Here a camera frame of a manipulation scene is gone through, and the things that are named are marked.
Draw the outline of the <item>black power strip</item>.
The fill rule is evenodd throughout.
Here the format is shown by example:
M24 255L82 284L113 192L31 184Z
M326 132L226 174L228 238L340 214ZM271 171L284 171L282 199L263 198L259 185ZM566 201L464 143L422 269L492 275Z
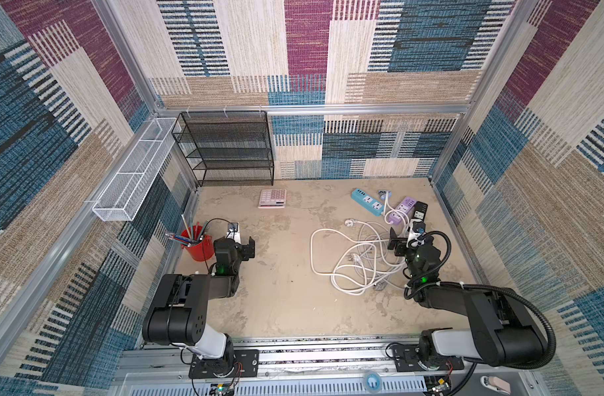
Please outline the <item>black power strip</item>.
M424 221L426 218L428 204L422 201L417 201L413 207L412 219Z

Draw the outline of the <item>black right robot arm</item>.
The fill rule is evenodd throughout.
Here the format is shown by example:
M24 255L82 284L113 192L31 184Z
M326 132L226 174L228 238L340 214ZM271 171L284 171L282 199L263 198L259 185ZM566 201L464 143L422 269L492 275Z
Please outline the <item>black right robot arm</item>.
M422 331L416 354L425 368L437 368L448 357L518 370L539 369L552 361L554 329L533 303L510 288L440 279L451 251L445 233L430 231L408 239L391 232L388 249L406 262L405 300L465 316L469 323L466 330Z

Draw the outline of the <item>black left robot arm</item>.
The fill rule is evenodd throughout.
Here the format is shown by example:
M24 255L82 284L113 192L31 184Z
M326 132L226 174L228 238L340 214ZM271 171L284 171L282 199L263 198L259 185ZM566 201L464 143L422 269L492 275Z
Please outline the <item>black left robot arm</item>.
M232 339L207 323L211 300L233 297L240 283L240 267L255 257L256 241L214 241L216 263L205 274L167 274L161 278L142 336L146 343L175 346L193 354L191 377L201 374L230 376L239 366Z

